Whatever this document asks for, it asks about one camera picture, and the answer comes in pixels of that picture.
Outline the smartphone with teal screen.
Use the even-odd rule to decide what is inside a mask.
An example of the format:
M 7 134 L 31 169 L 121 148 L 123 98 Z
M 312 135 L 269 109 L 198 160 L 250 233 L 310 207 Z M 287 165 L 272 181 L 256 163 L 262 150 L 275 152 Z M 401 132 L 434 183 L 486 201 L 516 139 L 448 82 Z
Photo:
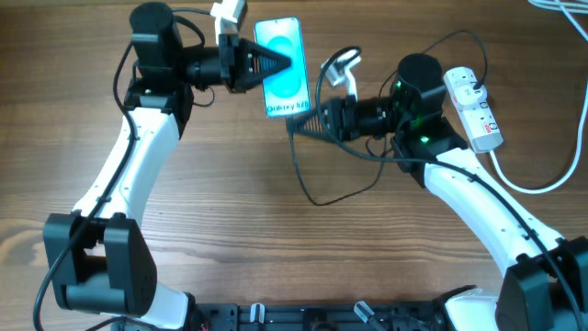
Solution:
M 308 111 L 311 98 L 300 20 L 282 17 L 258 21 L 254 24 L 254 37 L 259 46 L 285 57 L 277 63 L 266 59 L 261 62 L 263 70 L 279 69 L 263 80 L 266 115 L 282 118 Z

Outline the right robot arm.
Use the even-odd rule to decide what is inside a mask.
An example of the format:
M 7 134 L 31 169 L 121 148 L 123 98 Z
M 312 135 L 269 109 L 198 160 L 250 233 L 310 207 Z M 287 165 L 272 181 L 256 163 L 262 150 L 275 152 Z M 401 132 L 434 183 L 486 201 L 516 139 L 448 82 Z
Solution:
M 436 330 L 584 330 L 587 241 L 565 239 L 528 213 L 481 166 L 442 114 L 446 87 L 437 59 L 404 57 L 388 97 L 318 101 L 287 119 L 289 135 L 340 147 L 390 138 L 379 156 L 448 205 L 477 235 L 502 273 L 496 294 L 465 286 L 435 301 Z

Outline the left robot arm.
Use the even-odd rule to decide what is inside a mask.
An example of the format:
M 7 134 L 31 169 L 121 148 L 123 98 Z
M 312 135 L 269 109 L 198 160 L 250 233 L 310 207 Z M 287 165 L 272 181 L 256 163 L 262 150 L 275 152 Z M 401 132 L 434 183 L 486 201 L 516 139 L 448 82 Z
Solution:
M 193 295 L 163 285 L 141 233 L 141 220 L 165 160 L 177 147 L 194 94 L 224 86 L 239 94 L 289 68 L 287 56 L 240 37 L 244 1 L 212 6 L 215 43 L 185 46 L 187 10 L 147 2 L 130 14 L 135 53 L 119 137 L 92 187 L 67 213 L 45 222 L 49 271 L 40 294 L 52 291 L 64 310 L 105 314 L 118 330 L 204 330 L 209 323 Z

